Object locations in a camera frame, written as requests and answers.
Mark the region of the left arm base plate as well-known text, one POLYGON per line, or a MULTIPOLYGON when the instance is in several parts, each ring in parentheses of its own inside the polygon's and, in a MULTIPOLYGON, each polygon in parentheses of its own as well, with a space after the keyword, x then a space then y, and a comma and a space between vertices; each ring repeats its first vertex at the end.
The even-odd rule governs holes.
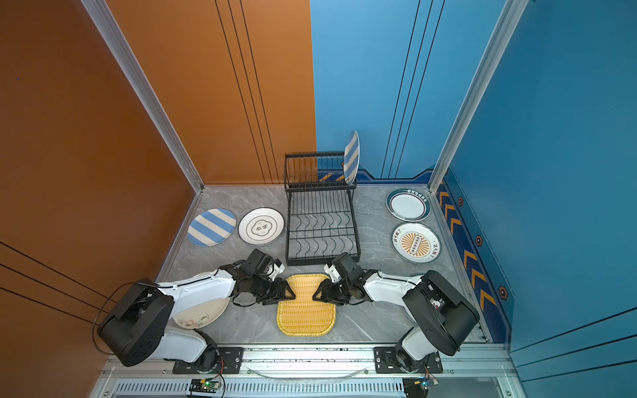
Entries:
POLYGON ((194 363, 176 361, 172 374, 235 375, 240 372, 243 355, 242 347, 207 348, 194 363))

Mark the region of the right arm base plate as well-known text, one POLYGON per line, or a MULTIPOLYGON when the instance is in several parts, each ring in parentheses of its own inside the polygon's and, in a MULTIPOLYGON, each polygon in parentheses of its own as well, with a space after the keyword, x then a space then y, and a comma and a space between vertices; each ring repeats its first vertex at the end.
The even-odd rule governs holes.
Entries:
POLYGON ((379 374, 442 374, 444 371, 438 352, 431 353, 420 360, 415 360, 406 353, 397 353, 395 347, 376 347, 373 348, 373 355, 376 372, 379 374))

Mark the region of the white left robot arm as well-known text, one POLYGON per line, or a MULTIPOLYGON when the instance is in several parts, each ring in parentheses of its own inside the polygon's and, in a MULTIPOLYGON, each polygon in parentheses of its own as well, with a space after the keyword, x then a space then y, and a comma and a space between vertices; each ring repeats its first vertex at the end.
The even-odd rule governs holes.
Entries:
POLYGON ((156 284, 132 283, 116 306, 98 323, 97 336, 124 366, 163 359, 212 371, 221 361, 217 344, 198 329, 174 328, 171 319, 186 310, 218 299, 250 294, 255 303, 277 304, 295 299, 281 278, 285 265, 260 250, 245 260, 185 280, 156 284))

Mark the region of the yellow woven tray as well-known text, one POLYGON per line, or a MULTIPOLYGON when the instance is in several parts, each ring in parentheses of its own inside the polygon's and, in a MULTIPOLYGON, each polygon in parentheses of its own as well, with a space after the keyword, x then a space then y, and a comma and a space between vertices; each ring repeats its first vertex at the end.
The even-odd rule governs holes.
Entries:
POLYGON ((278 303, 276 322, 279 330, 289 337, 318 338, 329 333, 336 323, 336 306, 314 301, 313 295, 328 275, 293 275, 286 281, 295 299, 278 303))

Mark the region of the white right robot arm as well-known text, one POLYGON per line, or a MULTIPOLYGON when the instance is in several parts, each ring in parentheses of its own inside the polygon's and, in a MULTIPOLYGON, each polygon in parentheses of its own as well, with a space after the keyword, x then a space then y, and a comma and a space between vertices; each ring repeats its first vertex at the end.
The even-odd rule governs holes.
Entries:
POLYGON ((314 301, 336 306, 390 303, 403 308, 415 326, 394 347, 395 361, 405 372, 416 372, 431 354, 454 356, 479 323, 479 311, 439 272, 411 277, 365 270, 347 254, 324 267, 329 275, 314 301))

